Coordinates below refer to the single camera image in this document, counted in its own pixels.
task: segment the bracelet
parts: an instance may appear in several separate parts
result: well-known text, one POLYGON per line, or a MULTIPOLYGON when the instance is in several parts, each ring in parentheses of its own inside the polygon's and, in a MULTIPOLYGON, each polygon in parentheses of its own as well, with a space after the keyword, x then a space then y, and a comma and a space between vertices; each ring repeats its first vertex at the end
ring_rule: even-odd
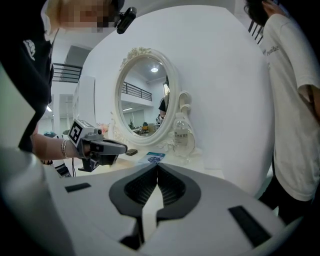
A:
POLYGON ((69 157, 67 156, 67 153, 66 153, 66 145, 67 145, 67 142, 68 140, 67 139, 64 139, 62 144, 61 144, 61 152, 64 156, 64 159, 69 159, 69 157))

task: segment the dark hair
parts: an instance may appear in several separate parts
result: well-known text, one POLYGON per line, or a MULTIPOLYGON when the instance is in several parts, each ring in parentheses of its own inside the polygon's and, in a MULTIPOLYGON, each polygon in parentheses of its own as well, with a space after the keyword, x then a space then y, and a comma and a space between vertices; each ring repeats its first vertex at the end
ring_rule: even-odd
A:
POLYGON ((265 0, 246 0, 244 11, 258 25, 265 26, 268 20, 268 14, 264 9, 262 2, 265 0))

